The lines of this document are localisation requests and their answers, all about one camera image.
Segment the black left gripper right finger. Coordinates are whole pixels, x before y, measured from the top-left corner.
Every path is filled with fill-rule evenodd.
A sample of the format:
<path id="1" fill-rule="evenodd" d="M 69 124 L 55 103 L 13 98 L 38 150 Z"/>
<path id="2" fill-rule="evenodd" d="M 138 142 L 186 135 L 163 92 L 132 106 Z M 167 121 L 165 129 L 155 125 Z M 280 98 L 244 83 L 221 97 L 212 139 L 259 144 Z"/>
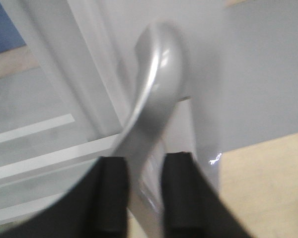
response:
<path id="1" fill-rule="evenodd" d="M 189 152 L 167 153 L 161 175 L 166 238 L 248 238 Z"/>

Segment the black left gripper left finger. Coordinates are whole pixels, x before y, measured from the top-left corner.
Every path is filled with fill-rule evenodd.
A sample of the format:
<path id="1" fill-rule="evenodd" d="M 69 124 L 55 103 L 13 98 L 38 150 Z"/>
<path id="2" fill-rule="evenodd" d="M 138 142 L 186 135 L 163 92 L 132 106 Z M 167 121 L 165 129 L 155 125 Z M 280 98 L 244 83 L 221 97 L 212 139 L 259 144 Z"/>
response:
<path id="1" fill-rule="evenodd" d="M 59 201 L 0 238 L 125 238 L 127 204 L 126 160 L 101 157 Z"/>

